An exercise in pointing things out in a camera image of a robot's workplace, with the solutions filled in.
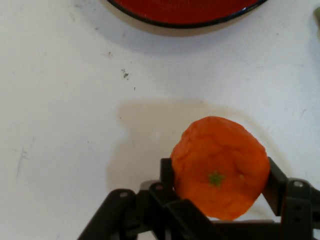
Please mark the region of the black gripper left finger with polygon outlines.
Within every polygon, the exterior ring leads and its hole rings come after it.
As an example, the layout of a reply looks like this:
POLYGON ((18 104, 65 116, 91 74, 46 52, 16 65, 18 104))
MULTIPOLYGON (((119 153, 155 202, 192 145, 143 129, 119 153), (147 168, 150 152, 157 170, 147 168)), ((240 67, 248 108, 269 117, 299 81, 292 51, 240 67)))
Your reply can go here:
POLYGON ((78 238, 135 240, 151 231, 158 240, 218 239, 213 223, 193 203, 176 195, 173 178, 171 159, 161 159, 159 181, 138 193, 124 188, 111 191, 78 238))

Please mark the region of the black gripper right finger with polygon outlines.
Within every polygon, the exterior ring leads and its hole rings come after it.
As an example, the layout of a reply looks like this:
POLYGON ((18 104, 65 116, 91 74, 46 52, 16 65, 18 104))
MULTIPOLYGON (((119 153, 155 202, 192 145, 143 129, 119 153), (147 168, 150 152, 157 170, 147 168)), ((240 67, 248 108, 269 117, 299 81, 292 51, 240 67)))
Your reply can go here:
POLYGON ((320 191, 307 180, 289 178, 269 157, 270 172, 262 192, 274 215, 280 217, 280 240, 314 240, 320 228, 320 191))

